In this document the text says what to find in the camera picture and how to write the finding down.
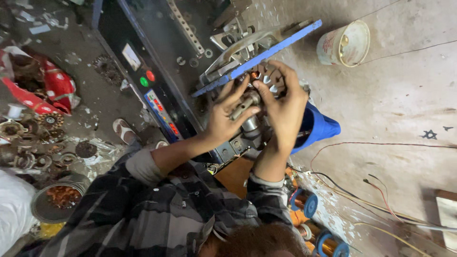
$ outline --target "white sandal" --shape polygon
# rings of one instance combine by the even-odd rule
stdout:
[[[123,121],[127,127],[124,127],[124,126],[121,124],[121,121]],[[121,134],[120,134],[120,135],[119,135],[118,132],[117,132],[117,127],[118,127],[118,126],[121,126]],[[130,142],[126,142],[126,141],[124,140],[124,135],[125,135],[125,133],[128,132],[128,131],[132,131],[132,132],[135,134],[135,132],[134,132],[134,131],[130,128],[130,126],[128,125],[128,123],[127,123],[124,119],[121,119],[121,118],[119,118],[119,119],[117,119],[117,120],[115,120],[115,121],[113,122],[113,129],[114,129],[114,132],[115,132],[118,136],[120,136],[121,139],[122,139],[122,141],[124,141],[126,144],[129,144]]]

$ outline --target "plaid shirt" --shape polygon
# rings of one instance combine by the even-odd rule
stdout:
[[[272,222],[293,227],[282,181],[252,174],[240,199],[187,163],[146,185],[126,168],[130,157],[92,182],[41,256],[196,256],[211,232],[226,236],[239,225]]]

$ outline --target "yellow object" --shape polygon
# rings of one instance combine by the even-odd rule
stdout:
[[[49,239],[55,236],[65,225],[65,222],[57,223],[57,224],[48,224],[48,223],[41,223],[40,224],[40,238],[42,239]]]
[[[419,250],[418,248],[416,248],[415,246],[411,245],[411,244],[408,243],[407,241],[405,241],[405,240],[399,238],[398,236],[396,236],[396,235],[394,235],[394,234],[392,234],[392,233],[390,233],[390,232],[388,232],[388,231],[385,231],[385,230],[383,230],[383,229],[380,229],[380,228],[378,228],[378,227],[376,227],[376,226],[373,226],[373,225],[368,224],[368,223],[365,223],[365,222],[354,223],[354,226],[357,226],[357,225],[366,225],[366,226],[370,226],[370,227],[372,227],[372,228],[375,228],[375,229],[377,229],[377,230],[380,230],[380,231],[382,231],[382,232],[384,232],[384,233],[386,233],[386,234],[388,234],[388,235],[391,235],[391,236],[395,237],[396,239],[402,241],[403,243],[405,243],[405,244],[408,245],[409,247],[413,248],[414,250],[416,250],[417,252],[419,252],[419,253],[422,254],[423,256],[431,257],[430,255],[428,255],[428,254],[426,254],[425,252]]]

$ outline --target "white bucket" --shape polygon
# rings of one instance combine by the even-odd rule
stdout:
[[[317,44],[317,56],[325,65],[359,65],[370,47],[370,30],[363,21],[324,34]]]

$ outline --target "hair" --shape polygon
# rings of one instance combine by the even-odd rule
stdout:
[[[284,224],[241,226],[225,239],[218,245],[217,257],[310,256],[300,236]]]

